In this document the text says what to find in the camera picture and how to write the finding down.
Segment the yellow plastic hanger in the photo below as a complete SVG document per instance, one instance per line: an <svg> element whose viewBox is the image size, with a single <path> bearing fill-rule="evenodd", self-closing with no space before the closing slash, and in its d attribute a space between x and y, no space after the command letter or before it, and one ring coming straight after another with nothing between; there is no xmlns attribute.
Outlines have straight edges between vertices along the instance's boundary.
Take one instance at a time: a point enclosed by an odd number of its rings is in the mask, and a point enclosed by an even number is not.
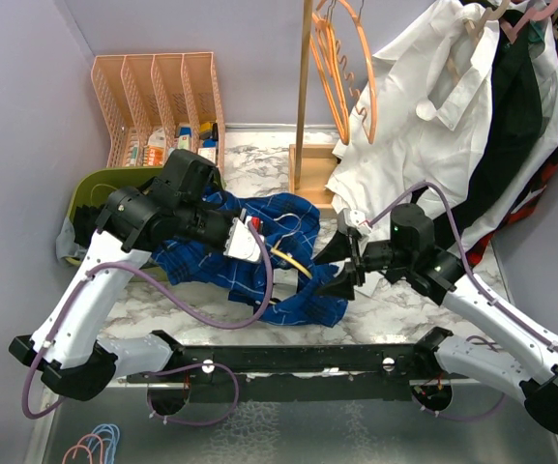
<svg viewBox="0 0 558 464"><path fill-rule="evenodd" d="M307 305L309 302L312 302L316 296L314 295L314 281L313 281L313 274L300 262L298 262L291 254L285 253L283 251L278 250L275 246L269 249L269 253L276 256L280 264L278 267L273 268L273 285L277 286L281 283L281 280L277 276L277 272L282 272L283 268L281 267L284 263L287 263L292 268L296 269L300 276L304 276L307 280L306 283L303 283L299 278L297 278L297 283L299 284L297 293L292 297L287 298L285 301L276 298L275 296L271 297L270 304L277 306L278 308L282 308L283 306L289 308L291 306L295 306L296 304L304 304Z"/></svg>

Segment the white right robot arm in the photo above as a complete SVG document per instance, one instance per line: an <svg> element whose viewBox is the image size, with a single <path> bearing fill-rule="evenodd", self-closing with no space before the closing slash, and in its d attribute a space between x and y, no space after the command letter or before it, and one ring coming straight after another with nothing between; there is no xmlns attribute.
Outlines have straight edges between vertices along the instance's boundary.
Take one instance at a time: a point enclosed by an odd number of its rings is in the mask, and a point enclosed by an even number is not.
<svg viewBox="0 0 558 464"><path fill-rule="evenodd" d="M338 229L315 256L340 262L340 273L318 289L321 296L351 300L373 272L396 273L418 294L469 321L501 347L478 348L448 330L429 331L414 347L423 377L440 372L472 378L521 403L540 426L558 435L558 335L500 297L462 261L439 247L433 221L415 204L390 212L390 237L373 241L363 213L345 209Z"/></svg>

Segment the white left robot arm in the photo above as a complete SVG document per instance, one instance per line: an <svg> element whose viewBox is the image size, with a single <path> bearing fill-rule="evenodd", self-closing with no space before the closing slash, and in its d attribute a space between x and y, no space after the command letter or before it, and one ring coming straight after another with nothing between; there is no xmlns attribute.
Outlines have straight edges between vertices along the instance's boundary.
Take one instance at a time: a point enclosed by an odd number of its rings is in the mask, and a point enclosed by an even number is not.
<svg viewBox="0 0 558 464"><path fill-rule="evenodd" d="M152 187L112 192L97 219L81 266L57 306L31 334L16 336L10 354L64 398L87 401L117 377L150 371L168 382L182 372L183 359L166 339L150 333L128 341L99 339L118 295L164 242L180 239L223 252L241 225L239 212L202 194Z"/></svg>

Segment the blue plaid shirt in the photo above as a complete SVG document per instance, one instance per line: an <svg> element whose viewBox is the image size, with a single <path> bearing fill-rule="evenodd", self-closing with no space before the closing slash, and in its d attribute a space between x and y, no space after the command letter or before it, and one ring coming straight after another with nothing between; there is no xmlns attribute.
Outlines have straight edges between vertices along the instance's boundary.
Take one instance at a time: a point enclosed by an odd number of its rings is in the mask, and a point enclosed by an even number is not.
<svg viewBox="0 0 558 464"><path fill-rule="evenodd" d="M338 272L336 265L316 265L313 262L313 245L320 231L319 210L306 199L285 192L250 198L239 198L228 192L224 197L224 210L244 209L250 216L261 220L259 234L264 237L268 251L276 247L291 254L313 274L316 298L312 302L289 308L269 304L260 320L276 326L335 326L345 314L347 300L316 294L316 290L332 280ZM269 255L272 268L278 267L279 259ZM152 259L173 285L185 282L211 283L227 289L230 301L249 305L253 309L258 309L266 291L263 263L253 264L227 258L209 251L200 243L169 240L152 254ZM297 278L303 283L307 282L303 275L287 263L281 267L285 271L295 271Z"/></svg>

